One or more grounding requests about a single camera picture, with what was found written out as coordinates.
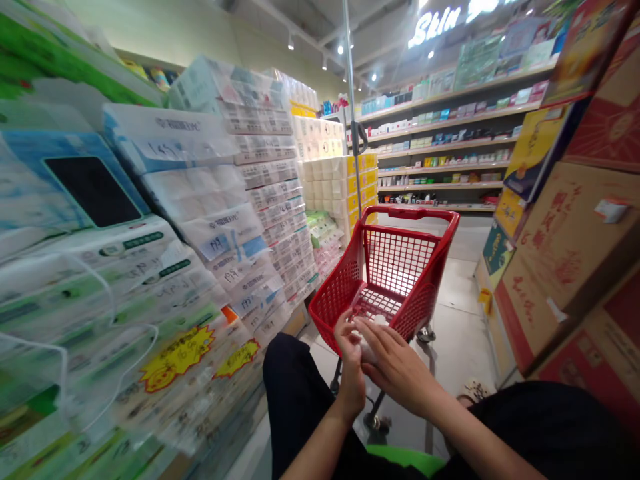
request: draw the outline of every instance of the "black screen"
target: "black screen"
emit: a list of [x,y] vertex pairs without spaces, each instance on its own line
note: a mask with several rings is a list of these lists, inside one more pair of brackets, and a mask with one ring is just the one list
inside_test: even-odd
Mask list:
[[110,227],[141,218],[133,202],[98,157],[45,159],[96,227]]

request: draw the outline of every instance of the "wall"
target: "wall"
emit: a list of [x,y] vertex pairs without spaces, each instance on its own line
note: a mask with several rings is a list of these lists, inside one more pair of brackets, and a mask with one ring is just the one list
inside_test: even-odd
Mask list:
[[276,67],[336,101],[347,84],[287,45],[198,0],[65,0],[84,25],[98,25],[110,44],[188,66],[200,53],[254,71]]

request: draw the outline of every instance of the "ceiling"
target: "ceiling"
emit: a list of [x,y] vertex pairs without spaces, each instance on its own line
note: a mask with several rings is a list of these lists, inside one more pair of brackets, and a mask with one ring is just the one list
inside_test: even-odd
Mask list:
[[[344,77],[347,56],[338,54],[345,44],[342,0],[209,0],[286,45],[289,32],[296,52],[318,66]],[[516,11],[540,12],[547,0],[348,0],[351,50],[356,87],[365,94],[393,89],[446,65],[455,64],[460,46],[473,38],[503,28]],[[497,7],[465,24],[470,4]],[[451,30],[422,45],[408,48],[418,18],[428,11],[461,8]],[[376,74],[376,81],[371,80]]]

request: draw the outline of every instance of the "cart handle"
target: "cart handle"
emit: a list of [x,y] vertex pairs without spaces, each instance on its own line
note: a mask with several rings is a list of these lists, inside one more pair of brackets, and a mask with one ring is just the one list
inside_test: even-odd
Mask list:
[[449,223],[454,223],[455,227],[457,227],[458,220],[460,218],[459,213],[450,210],[430,209],[428,207],[403,208],[387,205],[374,205],[365,209],[362,214],[362,222],[364,223],[367,220],[367,216],[370,213],[375,212],[386,213],[390,217],[407,220],[420,220],[425,217],[436,217],[442,220],[446,220]]

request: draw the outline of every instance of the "floor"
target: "floor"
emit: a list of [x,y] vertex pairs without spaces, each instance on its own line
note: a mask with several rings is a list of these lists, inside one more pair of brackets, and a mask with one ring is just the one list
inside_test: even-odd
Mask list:
[[[413,341],[411,346],[420,358],[429,365],[431,372],[442,386],[452,395],[457,395],[461,386],[470,377],[475,377],[487,385],[496,380],[495,364],[481,310],[476,302],[477,286],[473,278],[477,258],[489,232],[490,223],[467,221],[468,227],[458,230],[440,286],[438,303],[432,319],[436,334],[430,346],[423,347]],[[419,230],[441,235],[441,229],[432,225],[420,225]],[[300,340],[311,348],[320,374],[329,384],[333,378],[337,356],[318,334],[314,324],[308,325]],[[376,398],[378,388],[367,379],[367,394]],[[367,403],[365,412],[370,409]],[[363,424],[363,412],[354,424],[354,430],[364,443],[380,443],[378,438],[369,438]],[[390,417],[393,424],[386,436],[389,445],[430,452],[444,459],[449,458],[445,441],[435,428],[386,397],[379,415]],[[266,417],[256,433],[227,474],[228,480],[271,478],[271,443],[269,419]]]

